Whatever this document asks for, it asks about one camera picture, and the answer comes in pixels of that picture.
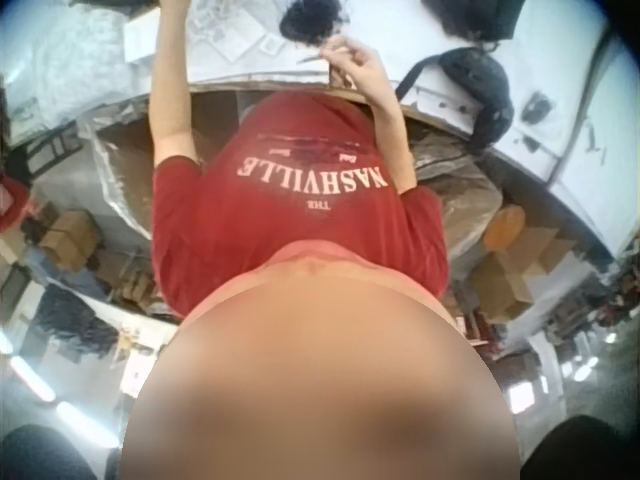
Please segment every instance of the fluorescent light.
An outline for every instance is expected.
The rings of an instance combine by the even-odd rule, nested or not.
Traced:
[[[573,379],[576,382],[582,382],[584,379],[586,379],[589,375],[591,375],[591,367],[588,365],[583,365],[581,366],[577,371],[576,374],[574,375]]]
[[[11,342],[2,330],[0,330],[0,353],[3,355],[11,355],[13,353],[13,345],[11,345]]]
[[[511,412],[514,415],[524,412],[527,408],[536,403],[531,382],[518,383],[508,391]]]
[[[70,403],[61,402],[56,407],[56,412],[78,434],[99,447],[115,448],[120,445],[118,437],[99,423],[91,420]]]
[[[56,399],[53,389],[22,358],[13,357],[9,360],[9,365],[43,402],[53,402]]]
[[[562,369],[562,376],[567,378],[573,372],[573,363],[564,362],[560,368]]]
[[[549,393],[549,382],[547,381],[547,377],[545,377],[544,375],[541,375],[540,383],[542,383],[542,391],[544,393]]]

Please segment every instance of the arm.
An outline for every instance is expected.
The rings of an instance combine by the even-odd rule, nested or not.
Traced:
[[[191,132],[191,94],[187,81],[186,18],[189,0],[164,0],[161,9],[149,101],[156,167],[172,156],[197,159]]]
[[[331,38],[322,56],[348,74],[373,111],[376,143],[399,194],[418,184],[402,108],[375,50],[351,38]]]
[[[418,185],[402,109],[396,101],[392,108],[372,107],[372,110],[378,150],[389,169],[398,193],[402,195]]]

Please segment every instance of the black bag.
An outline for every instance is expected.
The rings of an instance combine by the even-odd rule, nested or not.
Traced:
[[[479,48],[457,48],[419,62],[398,85],[398,99],[404,98],[424,68],[436,65],[484,106],[473,127],[469,149],[479,151],[500,140],[514,116],[509,80],[502,65]]]
[[[513,38],[524,0],[422,0],[449,35],[497,42]]]

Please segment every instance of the red t-shirt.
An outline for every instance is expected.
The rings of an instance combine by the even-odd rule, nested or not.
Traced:
[[[274,94],[206,172],[182,157],[156,169],[153,264],[182,316],[299,240],[339,244],[435,296],[447,285],[439,200],[424,187],[398,195],[371,121],[344,100]]]

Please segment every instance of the cardboard box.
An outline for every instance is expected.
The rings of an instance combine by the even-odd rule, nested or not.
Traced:
[[[50,230],[40,242],[40,248],[58,267],[79,272],[87,262],[71,236],[66,232]]]
[[[100,232],[89,214],[82,210],[64,212],[51,230],[67,233],[86,258],[93,254],[100,243]]]
[[[564,257],[576,246],[576,243],[574,240],[554,239],[540,255],[537,262],[538,265],[545,273],[553,272]]]
[[[544,273],[537,262],[557,233],[556,228],[525,227],[505,251],[515,271],[527,275]]]
[[[111,286],[111,288],[117,288],[122,281],[122,276],[125,273],[124,268],[129,258],[120,253],[101,250],[96,253],[96,259],[98,260],[98,269],[95,271],[96,277]]]
[[[469,277],[487,323],[508,323],[533,304],[522,274],[504,252],[489,255]]]
[[[154,285],[153,277],[148,273],[142,273],[133,289],[131,300],[140,303],[143,299],[150,298]]]

